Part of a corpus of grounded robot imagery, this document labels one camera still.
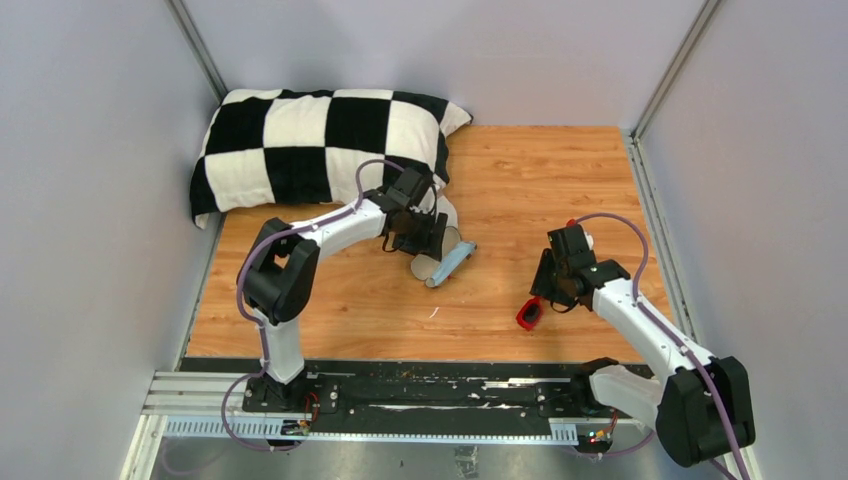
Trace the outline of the light blue cleaning cloth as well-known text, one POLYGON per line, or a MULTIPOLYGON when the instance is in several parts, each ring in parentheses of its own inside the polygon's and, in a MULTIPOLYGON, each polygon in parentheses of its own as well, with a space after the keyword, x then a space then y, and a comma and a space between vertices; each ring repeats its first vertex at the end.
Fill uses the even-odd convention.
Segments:
POLYGON ((443 256, 439 266, 424 281, 428 288, 441 286, 461 265, 477 250, 477 244, 461 241, 450 252, 443 256))

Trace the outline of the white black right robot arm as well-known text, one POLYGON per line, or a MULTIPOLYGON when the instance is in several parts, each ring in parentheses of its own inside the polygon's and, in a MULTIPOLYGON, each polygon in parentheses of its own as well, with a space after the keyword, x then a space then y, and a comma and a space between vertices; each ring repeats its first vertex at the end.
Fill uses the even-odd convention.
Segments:
POLYGON ((571 403, 584 417, 607 408, 649 427, 682 467, 739 452, 756 440, 749 376, 673 325, 617 261, 600 260, 578 223, 548 232, 531 295, 566 309, 582 306, 611 324, 642 356, 644 378, 611 358, 580 365, 571 403))

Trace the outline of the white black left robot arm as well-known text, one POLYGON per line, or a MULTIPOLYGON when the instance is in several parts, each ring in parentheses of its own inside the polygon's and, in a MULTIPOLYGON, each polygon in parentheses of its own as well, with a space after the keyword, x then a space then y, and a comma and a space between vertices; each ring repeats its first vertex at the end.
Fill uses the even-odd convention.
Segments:
POLYGON ((263 224, 237 277, 237 307, 257 325, 260 373, 272 380, 267 397, 279 411, 296 412, 306 400, 306 386, 296 379, 305 366, 299 316, 312 295, 319 264, 360 242, 382 238, 387 252, 413 256, 416 276, 425 279, 447 254, 446 236, 456 232, 438 202, 435 181, 407 168, 380 187, 359 187, 351 202, 327 214, 293 224, 278 218, 263 224))

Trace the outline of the beige plaid glasses case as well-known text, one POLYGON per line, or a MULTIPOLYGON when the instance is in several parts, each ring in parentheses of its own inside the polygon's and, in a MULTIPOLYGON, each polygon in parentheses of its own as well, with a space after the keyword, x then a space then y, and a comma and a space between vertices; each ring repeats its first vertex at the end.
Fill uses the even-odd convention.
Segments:
MULTIPOLYGON (((448 226, 445 230, 443 242, 443 256, 448 254, 450 250, 461 241, 465 240, 462 239, 459 230, 455 227, 448 226)), ((426 278, 433 273, 433 271, 439 266, 441 261, 430 259, 428 257, 425 257, 424 255, 417 255, 410 263, 410 270, 418 280, 421 280, 424 283, 426 278)))

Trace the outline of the red sunglasses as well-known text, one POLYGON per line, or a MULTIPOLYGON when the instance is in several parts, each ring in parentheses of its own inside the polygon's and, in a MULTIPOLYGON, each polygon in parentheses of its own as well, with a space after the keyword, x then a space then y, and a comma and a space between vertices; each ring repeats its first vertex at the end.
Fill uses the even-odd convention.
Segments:
POLYGON ((543 313, 542 298, 533 296, 519 309, 516 322, 525 331, 532 331, 538 325, 543 313))

